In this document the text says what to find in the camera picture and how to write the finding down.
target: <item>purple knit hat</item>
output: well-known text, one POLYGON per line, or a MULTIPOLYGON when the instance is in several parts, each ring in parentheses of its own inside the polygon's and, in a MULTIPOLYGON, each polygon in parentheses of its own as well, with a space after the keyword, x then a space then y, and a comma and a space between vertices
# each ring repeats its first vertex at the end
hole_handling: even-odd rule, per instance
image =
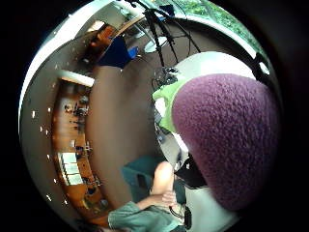
POLYGON ((176 95, 172 117, 217 202, 231 211, 248 206, 265 183, 280 133, 266 85, 235 74, 193 78, 176 95))

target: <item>table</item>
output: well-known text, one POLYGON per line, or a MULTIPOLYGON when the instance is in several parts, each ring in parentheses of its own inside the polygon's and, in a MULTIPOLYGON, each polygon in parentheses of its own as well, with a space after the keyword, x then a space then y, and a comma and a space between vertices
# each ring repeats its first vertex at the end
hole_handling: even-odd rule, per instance
MULTIPOLYGON (((127 30, 130 26, 136 26, 137 29, 145 33, 145 35, 150 39, 150 41, 145 45, 144 51, 146 53, 155 52, 156 51, 155 39, 145 28, 143 28, 141 25, 138 24, 138 22, 144 18, 145 16, 143 14, 132 18, 130 21, 125 23, 125 25, 117 32, 116 37, 122 35, 125 32, 125 30, 127 30)), ((159 37, 158 41, 160 45, 165 45, 167 39, 165 37, 159 37)))
MULTIPOLYGON (((178 79, 195 78, 212 73, 233 73, 254 78, 252 71, 239 59, 222 52, 209 51, 194 54, 182 60, 175 68, 180 71, 178 79)), ((165 113, 165 103, 162 99, 155 102, 155 121, 165 113)), ((183 161, 187 149, 182 144, 181 137, 176 133, 163 134, 157 137, 162 153, 175 166, 178 153, 181 152, 183 161)), ((192 214, 192 227, 189 232, 224 231, 239 220, 235 212, 223 209, 213 198, 210 188, 185 188, 186 206, 192 214)))

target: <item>green foliage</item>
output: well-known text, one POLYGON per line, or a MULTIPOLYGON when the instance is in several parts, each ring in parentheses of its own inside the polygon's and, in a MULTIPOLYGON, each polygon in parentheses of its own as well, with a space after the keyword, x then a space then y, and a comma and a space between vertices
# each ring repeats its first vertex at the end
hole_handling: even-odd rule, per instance
MULTIPOLYGON (((203 17, 210 18, 208 12, 206 11, 205 6, 199 0, 178 0, 179 4, 185 10, 187 14, 194 14, 200 15, 203 17)), ((210 1, 203 1, 207 2, 209 9, 212 11, 212 15, 214 21, 221 24, 222 26, 228 28, 229 30, 233 31, 237 35, 239 35, 243 40, 249 43, 256 51, 263 52, 261 46, 257 42, 257 40, 252 36, 252 34, 239 22, 235 17, 231 14, 223 10, 222 8, 216 6, 210 1)))

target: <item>gray sleeve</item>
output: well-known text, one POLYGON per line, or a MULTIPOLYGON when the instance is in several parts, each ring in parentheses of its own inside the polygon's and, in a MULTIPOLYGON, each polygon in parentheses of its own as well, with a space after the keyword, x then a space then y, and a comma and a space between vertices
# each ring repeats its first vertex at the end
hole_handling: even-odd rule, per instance
POLYGON ((127 202, 124 206, 109 213, 108 215, 109 227, 112 229, 125 227, 126 222, 130 221, 131 218, 138 212, 140 212, 140 209, 134 202, 132 201, 127 202))

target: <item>floor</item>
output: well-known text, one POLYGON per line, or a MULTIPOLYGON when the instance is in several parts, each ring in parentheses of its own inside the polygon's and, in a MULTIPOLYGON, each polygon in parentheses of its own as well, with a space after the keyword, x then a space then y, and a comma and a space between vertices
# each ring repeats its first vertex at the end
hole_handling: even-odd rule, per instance
MULTIPOLYGON (((182 32, 168 25, 173 36, 182 32)), ((221 51, 232 54, 207 33, 190 32, 202 51, 221 51)), ((103 182, 102 191, 110 204, 117 208, 131 200, 121 167, 144 155, 158 154, 155 138, 154 115, 151 108, 154 68, 160 67, 156 52, 145 53, 146 36, 126 38, 128 47, 139 47, 139 55, 122 72, 115 68, 93 70, 96 79, 90 94, 86 138, 93 147, 90 157, 92 169, 103 182)), ((188 54, 188 39, 175 39, 179 61, 188 54)), ((165 66, 174 66, 175 58, 168 44, 162 48, 165 66)), ((190 53, 196 53, 191 45, 190 53)))

